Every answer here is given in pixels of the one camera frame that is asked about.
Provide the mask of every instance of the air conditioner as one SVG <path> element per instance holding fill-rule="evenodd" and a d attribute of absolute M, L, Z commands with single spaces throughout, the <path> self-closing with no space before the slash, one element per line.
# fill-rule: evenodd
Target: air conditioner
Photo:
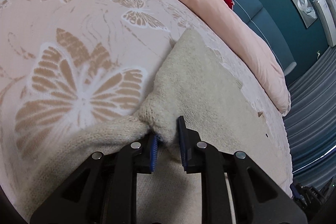
<path fill-rule="evenodd" d="M 331 47 L 336 46 L 336 28 L 326 0 L 313 0 L 314 6 L 320 16 L 322 26 Z"/>

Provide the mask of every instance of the upholstered headboard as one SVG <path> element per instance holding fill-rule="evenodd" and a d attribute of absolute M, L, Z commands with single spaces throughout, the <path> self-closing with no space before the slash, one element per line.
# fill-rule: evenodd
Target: upholstered headboard
<path fill-rule="evenodd" d="M 259 0 L 233 0 L 233 11 L 272 49 L 284 75 L 296 66 L 293 55 L 272 17 Z"/>

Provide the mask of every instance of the curtain fold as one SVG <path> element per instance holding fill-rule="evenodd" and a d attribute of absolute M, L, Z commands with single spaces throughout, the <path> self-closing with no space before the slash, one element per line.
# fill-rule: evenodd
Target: curtain fold
<path fill-rule="evenodd" d="M 303 185 L 319 189 L 336 175 L 336 47 L 328 48 L 288 90 L 292 107 L 283 121 L 293 174 Z"/>

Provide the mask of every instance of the silver screw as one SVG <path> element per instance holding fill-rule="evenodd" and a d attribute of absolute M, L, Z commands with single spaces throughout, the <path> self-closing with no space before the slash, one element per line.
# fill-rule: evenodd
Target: silver screw
<path fill-rule="evenodd" d="M 139 142 L 131 143 L 131 147 L 132 147 L 133 149 L 138 149 L 138 148 L 141 147 L 141 143 L 139 143 Z"/>
<path fill-rule="evenodd" d="M 103 155 L 102 155 L 102 153 L 100 153 L 100 152 L 95 152 L 95 153 L 92 154 L 92 158 L 93 158 L 94 160 L 99 160 L 102 156 L 103 156 Z"/>
<path fill-rule="evenodd" d="M 203 149 L 207 147 L 206 142 L 198 142 L 196 145 L 197 145 L 198 148 L 203 148 Z"/>
<path fill-rule="evenodd" d="M 246 154 L 243 151 L 238 151 L 236 152 L 236 157 L 243 160 L 244 158 L 246 158 Z"/>

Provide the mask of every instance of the pink blanket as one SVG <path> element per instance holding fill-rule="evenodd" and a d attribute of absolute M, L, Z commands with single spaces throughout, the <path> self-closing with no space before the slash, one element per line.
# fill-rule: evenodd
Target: pink blanket
<path fill-rule="evenodd" d="M 223 0 L 180 0 L 196 13 L 246 63 L 277 109 L 285 116 L 290 94 L 271 49 Z"/>

